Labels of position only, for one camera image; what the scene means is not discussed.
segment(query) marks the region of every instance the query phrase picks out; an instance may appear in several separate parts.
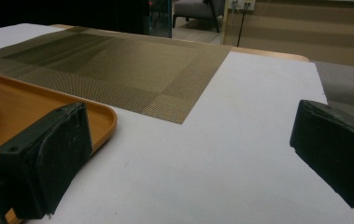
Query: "wooden tray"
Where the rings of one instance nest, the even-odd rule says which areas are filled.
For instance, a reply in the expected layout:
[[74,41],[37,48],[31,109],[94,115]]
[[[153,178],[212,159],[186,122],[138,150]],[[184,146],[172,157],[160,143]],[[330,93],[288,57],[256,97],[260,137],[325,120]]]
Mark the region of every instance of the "wooden tray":
[[[74,102],[87,106],[95,152],[115,131],[117,116],[110,107],[0,76],[0,146],[51,110]],[[21,222],[13,212],[7,214],[7,221]]]

